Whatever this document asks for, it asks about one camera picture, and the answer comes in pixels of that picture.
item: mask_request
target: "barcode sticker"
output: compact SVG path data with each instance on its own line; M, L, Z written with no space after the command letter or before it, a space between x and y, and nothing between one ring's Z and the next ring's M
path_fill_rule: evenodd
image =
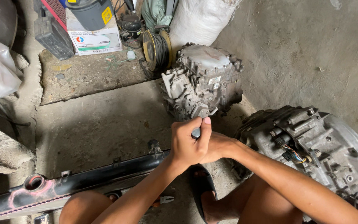
M221 76L210 79L209 82L208 82L208 85L220 82L220 78L221 78Z

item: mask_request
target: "screwdriver handle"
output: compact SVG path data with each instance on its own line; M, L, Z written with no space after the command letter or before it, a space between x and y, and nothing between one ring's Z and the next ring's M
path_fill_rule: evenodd
M191 137L194 138L195 140L197 140L200 136L201 136L201 129L200 128L195 128L191 132Z

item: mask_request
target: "fingernail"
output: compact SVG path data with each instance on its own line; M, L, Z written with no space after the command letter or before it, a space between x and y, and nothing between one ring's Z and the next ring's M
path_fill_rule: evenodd
M211 118L210 117L204 118L204 123L211 124Z

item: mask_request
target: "cardboard box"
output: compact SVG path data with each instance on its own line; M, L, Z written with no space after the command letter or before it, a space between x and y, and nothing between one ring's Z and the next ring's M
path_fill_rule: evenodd
M93 55L122 51L120 33L115 18L110 19L106 26L95 31L87 31L67 8L67 33L79 55Z

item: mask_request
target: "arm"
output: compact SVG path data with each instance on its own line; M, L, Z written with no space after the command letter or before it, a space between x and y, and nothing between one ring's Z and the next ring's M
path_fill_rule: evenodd
M322 184L301 172L262 155L240 141L212 134L202 163L232 158L266 181L312 219L321 223L358 223L358 210Z
M194 128L201 137L191 137ZM162 191L181 173L206 155L211 135L210 118L194 118L172 125L171 153L145 179L104 210L92 224L137 224Z

